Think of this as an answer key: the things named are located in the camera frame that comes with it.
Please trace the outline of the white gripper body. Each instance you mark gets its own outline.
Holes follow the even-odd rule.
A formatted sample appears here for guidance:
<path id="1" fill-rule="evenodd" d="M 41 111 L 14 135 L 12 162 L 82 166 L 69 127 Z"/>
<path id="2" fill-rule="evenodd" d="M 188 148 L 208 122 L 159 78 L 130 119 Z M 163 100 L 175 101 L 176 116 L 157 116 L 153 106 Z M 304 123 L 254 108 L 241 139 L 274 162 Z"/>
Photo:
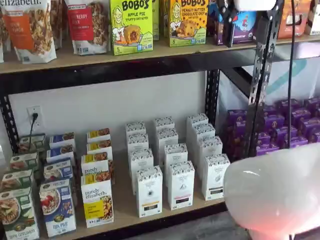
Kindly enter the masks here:
<path id="1" fill-rule="evenodd" d="M 269 11 L 276 5 L 276 0 L 234 0 L 233 2 L 240 12 Z"/>

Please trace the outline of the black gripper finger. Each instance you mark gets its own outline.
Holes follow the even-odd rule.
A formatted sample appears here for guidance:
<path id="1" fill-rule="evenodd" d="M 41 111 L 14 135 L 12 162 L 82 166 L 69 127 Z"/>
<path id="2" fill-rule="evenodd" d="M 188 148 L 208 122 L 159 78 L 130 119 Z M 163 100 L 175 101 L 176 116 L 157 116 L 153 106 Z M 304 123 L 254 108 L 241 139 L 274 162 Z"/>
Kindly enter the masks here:
<path id="1" fill-rule="evenodd" d="M 223 19 L 223 43 L 231 48 L 234 37 L 234 18 L 237 15 L 237 9 L 233 0 L 220 0 L 219 12 Z"/>

